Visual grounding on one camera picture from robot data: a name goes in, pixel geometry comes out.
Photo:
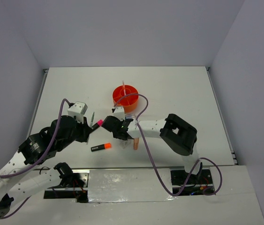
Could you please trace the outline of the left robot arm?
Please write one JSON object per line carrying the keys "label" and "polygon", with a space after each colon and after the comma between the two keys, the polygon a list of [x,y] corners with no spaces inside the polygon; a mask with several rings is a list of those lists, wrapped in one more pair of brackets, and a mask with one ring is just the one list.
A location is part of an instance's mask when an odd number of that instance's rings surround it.
{"label": "left robot arm", "polygon": [[58,163],[39,176],[23,181],[29,171],[55,157],[71,143],[85,143],[92,129],[87,119],[61,116],[49,127],[29,136],[11,160],[0,169],[0,219],[7,218],[11,207],[26,202],[46,188],[85,186],[85,179],[74,173],[67,163]]}

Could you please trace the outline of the green thin highlighter pen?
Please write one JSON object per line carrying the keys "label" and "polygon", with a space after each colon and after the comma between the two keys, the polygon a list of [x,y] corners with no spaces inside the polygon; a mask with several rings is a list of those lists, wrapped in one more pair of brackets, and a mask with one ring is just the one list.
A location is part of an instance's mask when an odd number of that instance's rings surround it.
{"label": "green thin highlighter pen", "polygon": [[[92,117],[91,117],[91,122],[90,122],[90,124],[89,124],[89,127],[90,127],[91,129],[92,129],[92,126],[93,126],[94,117],[95,117],[95,112],[93,112]],[[86,142],[87,145],[88,145],[88,143],[89,143],[89,139],[90,139],[90,135],[88,136],[88,139],[87,139],[87,142]]]}

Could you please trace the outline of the orange thin highlighter pen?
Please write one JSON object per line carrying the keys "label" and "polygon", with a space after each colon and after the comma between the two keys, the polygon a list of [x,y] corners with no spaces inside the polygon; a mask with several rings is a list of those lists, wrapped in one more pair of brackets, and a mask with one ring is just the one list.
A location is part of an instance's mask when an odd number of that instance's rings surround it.
{"label": "orange thin highlighter pen", "polygon": [[124,96],[126,96],[126,88],[125,88],[125,83],[124,83],[124,81],[122,81],[122,89],[123,89],[123,94],[124,94]]}

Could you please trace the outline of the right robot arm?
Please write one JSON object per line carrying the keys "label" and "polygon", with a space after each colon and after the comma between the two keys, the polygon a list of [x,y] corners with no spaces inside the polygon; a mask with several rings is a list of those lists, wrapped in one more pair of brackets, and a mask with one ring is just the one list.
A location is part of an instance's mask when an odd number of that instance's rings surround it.
{"label": "right robot arm", "polygon": [[176,154],[182,157],[186,180],[197,183],[202,178],[202,163],[196,149],[197,129],[175,114],[169,114],[165,119],[120,120],[107,116],[102,127],[120,140],[137,138],[160,138]]}

